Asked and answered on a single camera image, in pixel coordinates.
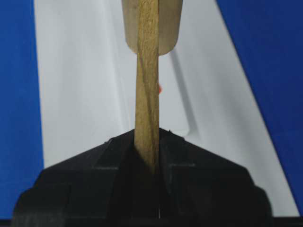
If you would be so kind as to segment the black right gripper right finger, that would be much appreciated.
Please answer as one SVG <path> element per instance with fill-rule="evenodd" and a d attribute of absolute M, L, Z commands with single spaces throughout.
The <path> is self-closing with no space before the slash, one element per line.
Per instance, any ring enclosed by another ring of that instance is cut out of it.
<path fill-rule="evenodd" d="M 266 192 L 248 170 L 160 129 L 161 214 L 173 227 L 270 227 Z"/>

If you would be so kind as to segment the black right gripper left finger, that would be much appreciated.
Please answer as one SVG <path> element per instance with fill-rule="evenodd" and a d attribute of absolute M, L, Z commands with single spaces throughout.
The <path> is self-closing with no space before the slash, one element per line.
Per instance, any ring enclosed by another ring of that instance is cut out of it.
<path fill-rule="evenodd" d="M 14 227 L 115 227 L 158 216 L 157 190 L 142 183 L 145 168 L 134 132 L 44 169 L 14 208 Z"/>

